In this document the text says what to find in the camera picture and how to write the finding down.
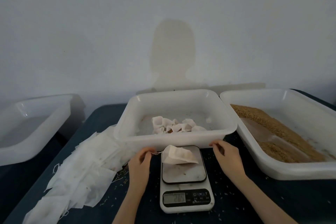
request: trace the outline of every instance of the pile of grain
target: pile of grain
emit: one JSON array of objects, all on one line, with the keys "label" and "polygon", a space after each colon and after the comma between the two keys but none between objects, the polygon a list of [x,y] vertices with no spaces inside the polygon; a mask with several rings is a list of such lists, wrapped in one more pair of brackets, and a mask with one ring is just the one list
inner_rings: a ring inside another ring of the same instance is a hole
[{"label": "pile of grain", "polygon": [[[317,152],[313,146],[306,142],[302,137],[297,133],[290,130],[288,127],[283,125],[278,120],[272,118],[264,111],[247,106],[241,105],[231,105],[235,112],[240,118],[248,118],[254,120],[258,124],[267,128],[272,133],[276,134],[278,137],[281,137],[288,143],[294,145],[299,150],[307,154],[313,162],[322,162],[325,161],[323,154]],[[285,149],[275,145],[274,143],[260,143],[258,142],[262,150],[270,157],[286,162],[286,163],[299,163],[299,160],[296,159],[296,156],[286,151]]]}]

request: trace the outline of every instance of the scale control panel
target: scale control panel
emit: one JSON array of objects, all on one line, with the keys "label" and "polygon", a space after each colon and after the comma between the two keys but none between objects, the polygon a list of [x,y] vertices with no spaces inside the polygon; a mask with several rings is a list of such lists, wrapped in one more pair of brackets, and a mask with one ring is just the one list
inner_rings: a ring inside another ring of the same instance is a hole
[{"label": "scale control panel", "polygon": [[162,197],[165,207],[208,205],[210,202],[211,197],[207,189],[166,191]]}]

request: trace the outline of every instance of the white plastic tray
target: white plastic tray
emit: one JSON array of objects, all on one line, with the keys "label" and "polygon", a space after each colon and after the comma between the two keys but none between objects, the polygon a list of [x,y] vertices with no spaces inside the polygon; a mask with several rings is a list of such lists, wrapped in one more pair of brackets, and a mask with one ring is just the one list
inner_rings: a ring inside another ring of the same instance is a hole
[{"label": "white plastic tray", "polygon": [[38,154],[70,116],[72,95],[34,98],[0,112],[0,166]]},{"label": "white plastic tray", "polygon": [[238,122],[237,132],[259,168],[278,180],[335,179],[336,162],[283,163],[260,148],[230,104],[259,108],[292,129],[315,149],[336,156],[336,112],[294,91],[282,89],[233,90],[221,93],[221,100]]},{"label": "white plastic tray", "polygon": [[[153,135],[152,117],[162,116],[182,122],[193,119],[208,131]],[[227,107],[211,90],[179,90],[140,94],[132,97],[114,130],[120,140],[132,141],[137,146],[196,145],[209,147],[217,138],[233,133],[237,122],[231,119]]]}]

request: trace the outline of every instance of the white scale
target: white scale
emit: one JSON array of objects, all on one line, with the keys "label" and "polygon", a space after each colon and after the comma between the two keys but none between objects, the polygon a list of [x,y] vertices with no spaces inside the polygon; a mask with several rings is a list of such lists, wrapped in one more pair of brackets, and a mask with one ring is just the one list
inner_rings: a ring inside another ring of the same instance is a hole
[{"label": "white scale", "polygon": [[165,164],[161,157],[160,207],[165,213],[209,211],[215,204],[200,149],[190,150],[197,163]]}]

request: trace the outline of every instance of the white wall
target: white wall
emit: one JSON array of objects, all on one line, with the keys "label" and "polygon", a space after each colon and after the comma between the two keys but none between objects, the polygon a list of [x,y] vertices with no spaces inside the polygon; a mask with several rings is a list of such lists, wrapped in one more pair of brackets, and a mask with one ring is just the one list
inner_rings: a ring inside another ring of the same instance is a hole
[{"label": "white wall", "polygon": [[0,14],[1,102],[76,93],[87,116],[151,88],[251,82],[336,99],[335,0],[0,0]]}]

